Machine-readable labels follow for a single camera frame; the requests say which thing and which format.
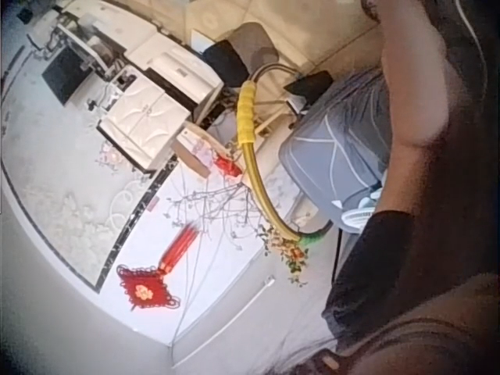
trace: hair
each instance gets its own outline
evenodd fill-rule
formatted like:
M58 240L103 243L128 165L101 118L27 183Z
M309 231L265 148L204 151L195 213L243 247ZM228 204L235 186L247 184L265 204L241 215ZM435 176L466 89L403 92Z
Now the hair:
M448 55L448 59L462 72L472 100L450 114L448 133L438 146L439 153L429 171L408 257L397 287L386 301L386 305L396 305L398 310L383 312L387 313L386 323L478 273L498 272L500 42L498 31L491 29L498 22L498 14L491 11L491 5L478 10L477 14L467 16L473 18L470 21L481 40L487 62L486 95L482 98L477 89L477 78L473 76L477 67L474 72L458 69L456 64L464 59L470 62L470 56L460 54L457 48L458 53ZM297 373L298 366L282 369L332 341L310 345L265 374ZM487 350L491 350L492 355L486 353L491 361L481 364L485 369L495 363L495 349Z

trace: red decoration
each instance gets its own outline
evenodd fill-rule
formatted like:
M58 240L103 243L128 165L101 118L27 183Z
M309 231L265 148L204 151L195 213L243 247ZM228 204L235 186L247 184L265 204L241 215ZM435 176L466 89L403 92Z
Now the red decoration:
M116 272L122 280L120 285L129 296L132 309L136 306L142 309L150 307L177 309L180 306L180 299L168 292L163 278L173 270L197 236L196 227L188 224L165 251L158 268L129 270L125 266L117 267Z
M229 159L225 159L220 155L214 158L213 163L219 168L224 176L238 177L242 174L239 166Z

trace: white tile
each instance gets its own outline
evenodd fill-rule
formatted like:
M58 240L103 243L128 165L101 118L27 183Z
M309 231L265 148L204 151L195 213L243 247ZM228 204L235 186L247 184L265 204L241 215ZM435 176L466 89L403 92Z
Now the white tile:
M271 26L313 62L372 27L360 1L253 0L249 13Z
M240 26L245 10L227 0L196 0L186 9L186 35L196 29L214 40Z
M151 0L127 0L126 5L130 6L130 8L140 16L149 19L153 16Z
M376 27L319 64L316 71L327 70L335 79L356 70L379 65L383 43L382 32Z

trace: floor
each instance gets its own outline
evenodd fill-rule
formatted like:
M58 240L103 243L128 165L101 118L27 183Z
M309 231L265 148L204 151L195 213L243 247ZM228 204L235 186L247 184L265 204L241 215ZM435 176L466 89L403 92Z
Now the floor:
M174 0L124 2L145 13L165 9L170 17L164 20L165 26L178 10ZM177 25L182 38L191 28L219 38L244 20L258 20L283 52L283 59L307 66L307 70L328 69L334 76L377 62L380 35L371 21L363 18L358 2L352 2L350 8L339 5L346 1L337 4L322 0L318 8L302 0L293 3L296 6L290 6L290 11L281 12L289 3L197 0L174 20L182 23ZM352 23L319 21L318 17L328 14L336 20L349 16ZM287 37L277 32L288 30L290 25L294 29ZM322 222L315 218L310 228ZM183 336L170 351L112 320L76 293L48 265L3 202L2 351L16 358L25 373L35 374L259 373L290 353L330 337L320 312L329 291L336 238L337 232L332 230L329 238L311 249L310 266L304 275L308 284L303 288L289 283L277 257L257 258L204 317L203 324ZM270 271L277 282L210 345L171 370L245 306L245 296L255 294L263 275Z

